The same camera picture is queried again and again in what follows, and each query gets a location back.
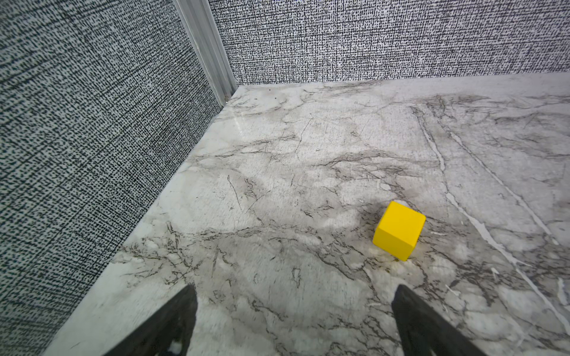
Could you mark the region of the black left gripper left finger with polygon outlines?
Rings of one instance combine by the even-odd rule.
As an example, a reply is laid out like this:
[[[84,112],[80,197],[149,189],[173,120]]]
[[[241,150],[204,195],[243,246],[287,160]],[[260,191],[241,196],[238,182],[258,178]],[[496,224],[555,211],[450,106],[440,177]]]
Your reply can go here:
[[[195,287],[188,284],[105,354],[186,355],[197,321],[197,309]]]

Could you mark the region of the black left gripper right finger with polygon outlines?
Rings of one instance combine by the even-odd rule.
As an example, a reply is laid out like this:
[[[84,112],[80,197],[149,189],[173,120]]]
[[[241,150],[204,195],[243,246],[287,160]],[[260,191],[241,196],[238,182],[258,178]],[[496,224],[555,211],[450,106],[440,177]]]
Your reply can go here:
[[[391,307],[405,355],[485,355],[407,286],[398,286]]]

